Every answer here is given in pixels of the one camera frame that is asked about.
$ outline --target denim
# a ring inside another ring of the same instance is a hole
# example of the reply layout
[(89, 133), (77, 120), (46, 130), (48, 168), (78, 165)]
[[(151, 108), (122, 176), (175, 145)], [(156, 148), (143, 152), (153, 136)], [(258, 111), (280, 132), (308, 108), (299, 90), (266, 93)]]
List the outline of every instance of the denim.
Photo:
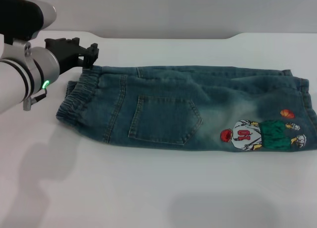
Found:
[(57, 119), (91, 139), (175, 150), (317, 148), (309, 81), (290, 70), (100, 67), (69, 82)]

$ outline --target basketball graphic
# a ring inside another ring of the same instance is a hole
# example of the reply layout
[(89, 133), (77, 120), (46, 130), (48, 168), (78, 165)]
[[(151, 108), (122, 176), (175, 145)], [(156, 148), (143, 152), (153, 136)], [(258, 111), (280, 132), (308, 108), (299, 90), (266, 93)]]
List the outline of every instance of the basketball graphic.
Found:
[(285, 118), (295, 118), (294, 113), (291, 110), (283, 109), (281, 111), (281, 115)]

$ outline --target back pocket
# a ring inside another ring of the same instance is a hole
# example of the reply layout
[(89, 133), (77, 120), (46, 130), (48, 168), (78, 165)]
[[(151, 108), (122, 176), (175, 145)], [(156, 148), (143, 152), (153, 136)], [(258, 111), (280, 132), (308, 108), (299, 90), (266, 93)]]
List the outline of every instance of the back pocket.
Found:
[(202, 122), (191, 100), (139, 96), (129, 137), (184, 145)]

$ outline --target cartoon patch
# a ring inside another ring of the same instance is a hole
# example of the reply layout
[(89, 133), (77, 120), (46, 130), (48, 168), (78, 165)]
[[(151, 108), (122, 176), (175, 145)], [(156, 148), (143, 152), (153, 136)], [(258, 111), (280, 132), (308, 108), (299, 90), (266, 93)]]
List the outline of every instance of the cartoon patch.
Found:
[(289, 109), (283, 109), (281, 115), (285, 118), (295, 118), (295, 114)]
[(305, 146), (305, 135), (289, 138), (284, 134), (286, 129), (298, 131), (300, 126), (295, 123), (285, 124), (279, 120), (261, 123), (240, 120), (233, 129), (223, 130), (220, 138), (223, 142), (231, 141), (236, 148), (242, 150), (257, 150), (262, 146), (272, 150), (289, 150), (294, 143), (299, 148)]

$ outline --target green indicator light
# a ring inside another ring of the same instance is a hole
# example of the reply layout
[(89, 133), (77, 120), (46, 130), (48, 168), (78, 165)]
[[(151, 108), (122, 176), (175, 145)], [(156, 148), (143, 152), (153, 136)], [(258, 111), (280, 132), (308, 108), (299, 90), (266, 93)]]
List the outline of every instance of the green indicator light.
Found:
[(42, 89), (45, 89), (50, 84), (50, 81), (45, 81), (42, 85)]

